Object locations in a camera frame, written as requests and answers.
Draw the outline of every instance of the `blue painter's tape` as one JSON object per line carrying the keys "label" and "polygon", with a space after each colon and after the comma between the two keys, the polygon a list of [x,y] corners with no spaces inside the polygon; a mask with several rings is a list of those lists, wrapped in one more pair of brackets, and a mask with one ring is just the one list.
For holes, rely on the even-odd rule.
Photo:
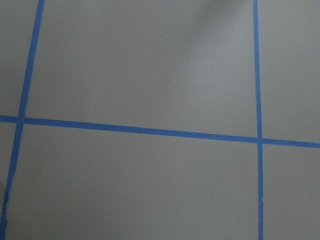
{"label": "blue painter's tape", "polygon": [[258,240],[264,239],[264,173],[263,173],[263,134],[262,108],[260,85],[260,58],[259,58],[259,16],[258,0],[253,0],[253,31],[254,31],[254,72],[255,72],[255,102],[258,154]]}
{"label": "blue painter's tape", "polygon": [[22,133],[24,129],[24,120],[26,116],[29,91],[30,91],[32,73],[34,69],[35,56],[36,56],[38,37],[40,32],[44,5],[45,5],[45,0],[39,0],[37,4],[36,13],[35,13],[31,43],[30,43],[29,54],[28,54],[28,59],[26,63],[24,82],[23,82],[22,94],[20,99],[19,112],[18,112],[18,117],[16,118],[15,133],[14,133],[9,171],[8,171],[4,198],[3,198],[3,205],[2,205],[2,212],[1,212],[1,219],[0,219],[0,240],[5,240],[6,238],[6,229],[8,225],[8,205],[9,205],[11,190],[12,190],[12,186],[13,186],[13,182],[14,182],[14,178],[17,170],[19,149],[20,149],[20,143],[21,143]]}
{"label": "blue painter's tape", "polygon": [[264,138],[263,144],[320,149],[320,142],[290,141],[290,140]]}
{"label": "blue painter's tape", "polygon": [[0,116],[0,123],[13,123],[15,124],[17,122],[16,116]]}
{"label": "blue painter's tape", "polygon": [[24,120],[24,123],[30,124],[30,125],[42,125],[42,126],[75,128],[75,129],[92,129],[92,130],[102,130],[102,131],[112,131],[112,132],[148,134],[148,135],[171,136],[171,137],[182,137],[182,138],[193,138],[193,139],[257,143],[257,139],[255,137],[248,137],[248,136],[208,134],[208,133],[192,132],[192,131],[178,131],[178,130],[167,130],[167,129],[158,129],[158,128],[136,127],[136,126],[121,126],[121,125],[110,125],[110,124],[89,123],[89,122],[79,122],[79,121],[63,121],[63,120],[26,117]]}

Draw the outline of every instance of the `gray floor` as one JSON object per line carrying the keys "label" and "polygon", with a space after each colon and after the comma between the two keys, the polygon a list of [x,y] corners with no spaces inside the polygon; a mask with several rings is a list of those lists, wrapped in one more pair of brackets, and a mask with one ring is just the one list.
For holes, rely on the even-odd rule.
{"label": "gray floor", "polygon": [[[36,7],[0,7],[0,116]],[[258,10],[263,137],[319,143],[320,2]],[[252,0],[46,0],[26,116],[257,137],[253,25]],[[319,238],[319,156],[263,146],[265,240]],[[257,163],[255,143],[26,124],[6,239],[257,240]]]}

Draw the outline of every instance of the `gray painted surface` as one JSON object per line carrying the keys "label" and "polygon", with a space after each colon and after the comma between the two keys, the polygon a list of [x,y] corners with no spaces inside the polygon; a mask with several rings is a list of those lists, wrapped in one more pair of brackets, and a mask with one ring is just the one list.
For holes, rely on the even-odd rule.
{"label": "gray painted surface", "polygon": [[250,0],[47,1],[28,117],[256,136]]}
{"label": "gray painted surface", "polygon": [[0,115],[18,115],[36,0],[0,3]]}
{"label": "gray painted surface", "polygon": [[265,138],[320,142],[320,1],[260,1]]}
{"label": "gray painted surface", "polygon": [[2,207],[7,182],[15,124],[0,122],[0,206]]}
{"label": "gray painted surface", "polygon": [[[36,4],[0,7],[0,115],[18,113]],[[319,12],[259,1],[265,138],[320,142]],[[256,137],[253,44],[250,0],[47,0],[26,114]],[[319,156],[264,146],[265,240],[318,239]],[[26,125],[7,239],[257,239],[257,170],[250,143]]]}
{"label": "gray painted surface", "polygon": [[26,125],[8,240],[257,238],[257,145]]}
{"label": "gray painted surface", "polygon": [[320,236],[320,149],[264,146],[264,239]]}

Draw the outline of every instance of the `tape strip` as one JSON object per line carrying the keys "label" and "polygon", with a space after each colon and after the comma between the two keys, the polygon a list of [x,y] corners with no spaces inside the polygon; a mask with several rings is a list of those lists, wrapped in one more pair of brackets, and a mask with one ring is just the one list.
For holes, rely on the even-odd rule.
{"label": "tape strip", "polygon": [[263,142],[263,144],[268,144],[268,145],[280,145],[280,146],[292,146],[292,147],[320,149],[320,142],[290,141],[290,140],[270,139],[270,138],[264,138],[262,140],[262,142]]}
{"label": "tape strip", "polygon": [[17,123],[17,117],[16,116],[0,116],[0,123]]}
{"label": "tape strip", "polygon": [[31,117],[26,117],[24,122],[25,124],[30,124],[30,125],[65,127],[65,128],[75,128],[75,129],[92,129],[92,130],[102,130],[102,131],[112,131],[112,132],[148,134],[148,135],[171,136],[171,137],[182,137],[182,138],[193,138],[193,139],[220,140],[220,141],[242,142],[242,143],[257,143],[257,139],[255,137],[248,137],[248,136],[208,134],[208,133],[192,132],[192,131],[166,130],[166,129],[158,129],[158,128],[121,126],[121,125],[110,125],[110,124],[89,123],[89,122],[79,122],[79,121],[63,121],[63,120],[40,119],[40,118],[31,118]]}
{"label": "tape strip", "polygon": [[31,43],[30,43],[29,54],[28,54],[28,59],[26,63],[22,94],[20,99],[19,112],[18,112],[18,117],[16,118],[15,133],[14,133],[12,152],[11,152],[11,159],[9,164],[9,171],[8,171],[4,198],[3,198],[3,205],[2,205],[2,212],[1,212],[1,219],[0,219],[0,240],[5,240],[6,238],[6,229],[8,225],[8,205],[9,205],[11,190],[12,190],[12,186],[13,186],[13,182],[14,182],[14,178],[17,170],[20,143],[21,143],[22,133],[24,129],[24,120],[26,116],[29,91],[30,91],[32,73],[34,69],[35,56],[36,56],[38,37],[40,32],[44,5],[45,5],[45,0],[39,0],[36,8],[36,13],[35,13]]}
{"label": "tape strip", "polygon": [[255,72],[255,102],[258,154],[258,240],[264,239],[264,173],[263,173],[263,134],[260,85],[259,58],[259,16],[258,0],[253,0],[253,31],[254,31],[254,72]]}

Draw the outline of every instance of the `blue tape line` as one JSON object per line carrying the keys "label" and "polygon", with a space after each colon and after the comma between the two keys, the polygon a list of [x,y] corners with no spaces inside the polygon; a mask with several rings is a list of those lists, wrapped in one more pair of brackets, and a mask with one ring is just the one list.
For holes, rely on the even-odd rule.
{"label": "blue tape line", "polygon": [[13,123],[15,124],[17,122],[16,116],[0,116],[0,123]]}
{"label": "blue tape line", "polygon": [[158,128],[136,127],[136,126],[121,126],[121,125],[110,125],[110,124],[89,123],[89,122],[79,122],[79,121],[63,121],[63,120],[26,117],[24,119],[24,123],[29,125],[42,125],[42,126],[75,128],[75,129],[92,129],[92,130],[102,130],[102,131],[112,131],[112,132],[148,134],[148,135],[171,136],[171,137],[182,137],[182,138],[193,138],[193,139],[257,143],[257,138],[248,137],[248,136],[208,134],[208,133],[192,132],[192,131],[178,131],[178,130],[167,130],[167,129],[158,129]]}
{"label": "blue tape line", "polygon": [[[0,122],[15,123],[16,121],[17,121],[16,116],[6,116],[6,115],[0,116]],[[185,137],[185,138],[208,139],[208,140],[218,140],[218,141],[220,140],[220,141],[231,141],[231,142],[253,143],[253,144],[258,143],[258,140],[256,137],[249,137],[249,136],[208,134],[208,133],[201,133],[201,132],[176,131],[176,130],[166,130],[166,129],[157,129],[157,128],[109,125],[109,124],[77,122],[77,121],[63,121],[63,120],[53,120],[53,119],[43,119],[43,118],[32,118],[32,117],[25,117],[24,124],[62,127],[62,128],[75,128],[75,129],[92,129],[92,130],[113,131],[113,132],[123,132],[123,133],[151,134],[151,135],[159,135],[159,136]],[[262,143],[267,145],[320,149],[320,142],[292,141],[292,140],[263,138]]]}
{"label": "blue tape line", "polygon": [[44,5],[45,5],[45,0],[39,0],[36,8],[36,13],[35,13],[32,37],[30,42],[22,94],[20,99],[19,112],[18,112],[18,117],[16,118],[15,133],[14,133],[9,171],[8,171],[4,198],[3,198],[2,213],[1,213],[1,219],[0,219],[0,240],[5,240],[6,238],[6,229],[8,225],[8,205],[9,205],[11,190],[12,190],[12,186],[13,186],[13,182],[14,182],[14,178],[17,170],[19,149],[20,149],[20,143],[21,143],[22,133],[24,129],[24,119],[26,116],[28,97],[29,97],[32,73],[33,73],[33,68],[35,63],[35,56],[36,56],[38,37],[40,32]]}
{"label": "blue tape line", "polygon": [[255,72],[255,102],[258,154],[258,239],[264,239],[264,173],[263,173],[263,135],[262,109],[260,86],[260,58],[259,58],[259,17],[258,0],[253,0],[253,29],[254,29],[254,72]]}
{"label": "blue tape line", "polygon": [[280,146],[292,146],[292,147],[320,149],[320,142],[290,141],[290,140],[270,139],[270,138],[264,138],[262,140],[262,142],[263,142],[263,144],[268,144],[268,145],[280,145]]}

